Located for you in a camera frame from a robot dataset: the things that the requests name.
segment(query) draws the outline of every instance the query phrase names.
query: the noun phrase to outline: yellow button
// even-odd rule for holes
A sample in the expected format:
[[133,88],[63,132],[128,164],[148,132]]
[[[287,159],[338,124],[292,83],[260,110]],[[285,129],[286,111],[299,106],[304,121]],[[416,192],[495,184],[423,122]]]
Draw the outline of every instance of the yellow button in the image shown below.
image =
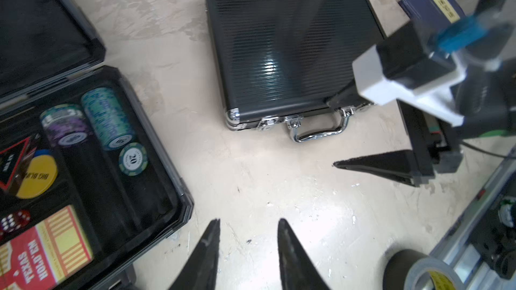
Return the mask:
[[57,177],[57,165],[54,157],[44,154],[34,157],[16,197],[34,198],[44,193]]

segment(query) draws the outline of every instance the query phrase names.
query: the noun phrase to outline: black box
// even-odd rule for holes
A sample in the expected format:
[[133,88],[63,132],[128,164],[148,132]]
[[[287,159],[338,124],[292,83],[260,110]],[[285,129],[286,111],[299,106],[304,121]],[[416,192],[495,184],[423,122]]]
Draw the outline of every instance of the black box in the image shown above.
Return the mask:
[[[384,39],[369,0],[206,0],[231,130],[369,101],[352,62]],[[338,103],[327,101],[337,93]]]
[[129,82],[104,66],[105,48],[72,0],[0,0],[0,135],[2,144],[31,132],[42,134],[39,115],[61,103],[81,105],[97,87],[114,90],[147,151],[138,176],[118,168],[120,150],[104,151],[95,136],[74,148],[53,148],[59,174],[42,195],[27,200],[0,193],[0,217],[19,209],[31,213],[27,228],[72,204],[91,244],[94,260],[63,281],[60,289],[107,289],[113,276],[183,226],[193,200],[172,165]]

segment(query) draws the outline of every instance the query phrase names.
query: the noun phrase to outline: floor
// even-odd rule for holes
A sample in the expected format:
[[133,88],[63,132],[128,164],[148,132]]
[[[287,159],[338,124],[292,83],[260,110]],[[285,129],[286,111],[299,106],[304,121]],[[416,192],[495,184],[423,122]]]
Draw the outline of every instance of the floor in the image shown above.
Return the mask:
[[[229,131],[223,122],[204,0],[75,0],[104,40],[106,64],[138,94],[196,202],[192,219],[135,262],[142,290],[167,289],[205,227],[221,219],[217,289],[281,288],[277,223],[291,224],[332,289],[380,289],[396,249],[429,252],[500,160],[465,150],[454,175],[412,188],[331,164],[409,148],[395,103],[355,115],[345,133],[295,144],[285,126]],[[389,34],[407,16],[371,0]],[[306,130],[330,116],[304,120]],[[473,143],[507,152],[516,139]]]

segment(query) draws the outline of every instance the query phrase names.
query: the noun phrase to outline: cable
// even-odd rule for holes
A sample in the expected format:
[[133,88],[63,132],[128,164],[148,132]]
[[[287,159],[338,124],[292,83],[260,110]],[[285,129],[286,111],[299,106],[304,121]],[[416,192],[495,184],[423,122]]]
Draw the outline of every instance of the cable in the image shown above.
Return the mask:
[[499,157],[499,158],[504,158],[504,159],[516,159],[516,157],[504,156],[504,155],[501,155],[501,154],[492,153],[492,152],[480,149],[479,147],[475,147],[474,145],[470,145],[470,144],[468,144],[468,143],[466,143],[464,141],[461,141],[460,144],[465,146],[465,147],[468,147],[470,149],[473,149],[474,151],[485,153],[485,154],[488,154],[488,155],[493,156],[493,157]]

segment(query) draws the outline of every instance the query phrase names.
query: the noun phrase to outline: case handle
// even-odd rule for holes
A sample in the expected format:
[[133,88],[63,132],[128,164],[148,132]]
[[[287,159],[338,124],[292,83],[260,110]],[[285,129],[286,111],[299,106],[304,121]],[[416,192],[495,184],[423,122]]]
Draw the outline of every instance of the case handle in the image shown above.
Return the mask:
[[303,136],[298,136],[298,132],[297,132],[298,128],[300,128],[300,126],[301,126],[301,119],[303,119],[303,117],[302,116],[286,117],[285,123],[287,124],[287,127],[290,130],[292,140],[297,143],[304,143],[306,141],[320,139],[320,138],[324,138],[324,137],[342,133],[348,126],[349,117],[351,117],[354,114],[354,112],[353,112],[352,107],[340,107],[338,109],[338,111],[341,115],[341,122],[335,129],[322,130],[322,131],[306,134]]

